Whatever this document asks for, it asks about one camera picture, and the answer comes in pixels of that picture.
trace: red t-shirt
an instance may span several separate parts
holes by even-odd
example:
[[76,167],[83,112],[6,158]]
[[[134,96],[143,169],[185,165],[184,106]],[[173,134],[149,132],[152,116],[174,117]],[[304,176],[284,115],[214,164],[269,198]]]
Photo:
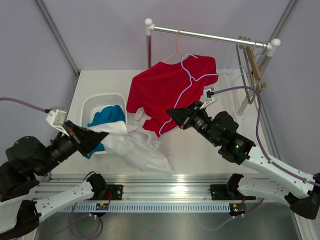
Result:
[[[210,56],[189,56],[183,61],[183,66],[189,70],[195,79],[205,74],[216,74],[216,60]],[[206,76],[199,81],[192,81],[181,96],[176,108],[185,108],[194,101],[200,99],[204,87],[218,81],[218,75]],[[136,113],[143,107],[144,112],[151,117],[146,120],[143,128],[160,136],[159,130],[171,117],[166,113],[167,109],[174,108],[181,92],[190,85],[187,72],[181,67],[181,63],[167,64],[158,62],[148,70],[138,74],[132,79],[126,110]],[[171,120],[163,129],[161,134],[175,128],[177,124]]]

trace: white table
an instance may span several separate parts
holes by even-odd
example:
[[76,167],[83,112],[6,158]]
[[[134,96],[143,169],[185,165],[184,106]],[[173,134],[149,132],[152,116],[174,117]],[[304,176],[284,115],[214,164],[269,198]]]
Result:
[[[119,93],[128,99],[131,81],[134,76],[142,70],[90,70],[81,71],[75,93],[72,99],[68,119],[79,125],[81,120],[81,109],[83,102],[96,94]],[[218,69],[218,73],[231,72],[230,69]],[[232,76],[220,75],[219,81],[214,84],[215,90],[225,88],[234,80],[240,71],[234,71]],[[241,78],[234,86],[242,85]],[[207,108],[209,116],[214,117],[221,111],[227,111],[234,115],[236,109],[241,105],[245,97],[243,89],[222,93],[217,102]],[[254,104],[248,105],[244,111],[244,119],[239,131],[244,136],[257,143],[255,125],[257,120],[257,109]],[[128,124],[142,126],[143,122],[134,121],[133,115],[128,113]],[[261,127],[259,128],[261,141],[265,147],[266,141]],[[194,129],[176,129],[167,136],[160,138],[162,145],[160,149],[165,155],[172,155],[175,175],[230,175],[232,173],[255,174],[254,170],[229,163],[218,154],[218,148],[213,147],[204,137]],[[76,152],[54,170],[52,175],[79,175],[95,171],[101,174],[122,176],[163,176],[164,173],[152,171],[140,171],[126,165],[121,156],[115,154],[97,154],[86,159]]]

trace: teal towel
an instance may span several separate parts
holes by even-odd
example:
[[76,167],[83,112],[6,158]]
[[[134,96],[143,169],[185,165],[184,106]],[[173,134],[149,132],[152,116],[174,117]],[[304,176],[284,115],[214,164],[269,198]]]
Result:
[[[102,109],[101,112],[97,112],[92,120],[92,123],[88,123],[88,127],[106,124],[106,123],[114,123],[117,121],[124,121],[126,122],[126,116],[124,111],[122,111],[119,105],[114,106],[107,106]],[[102,143],[99,143],[98,146],[90,153],[90,156],[87,156],[87,159],[90,159],[94,152],[101,152],[104,151],[105,147]]]

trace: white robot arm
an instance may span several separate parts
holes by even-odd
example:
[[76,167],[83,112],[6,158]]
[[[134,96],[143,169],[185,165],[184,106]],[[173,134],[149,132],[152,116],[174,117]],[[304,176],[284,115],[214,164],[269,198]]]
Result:
[[320,206],[320,174],[302,172],[268,156],[259,146],[236,132],[238,124],[226,112],[214,119],[207,115],[201,101],[186,108],[168,109],[166,112],[185,130],[193,127],[231,163],[254,169],[271,180],[258,180],[233,174],[226,184],[231,197],[255,196],[275,200],[290,207],[296,214],[315,219]]
[[78,186],[53,197],[32,200],[30,190],[39,184],[35,175],[45,176],[76,151],[87,156],[108,133],[94,132],[66,120],[67,113],[54,107],[47,121],[60,133],[49,146],[25,136],[6,150],[8,161],[0,166],[0,240],[21,237],[61,209],[81,200],[100,200],[108,186],[97,173]]

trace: laundry basket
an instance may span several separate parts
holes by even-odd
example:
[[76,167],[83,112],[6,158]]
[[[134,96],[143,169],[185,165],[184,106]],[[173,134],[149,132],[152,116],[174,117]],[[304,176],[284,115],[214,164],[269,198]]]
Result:
[[[92,123],[96,113],[101,112],[105,107],[119,105],[127,123],[126,99],[118,93],[103,93],[87,98],[82,105],[80,125],[87,128]],[[106,151],[97,151],[94,154],[106,154]]]

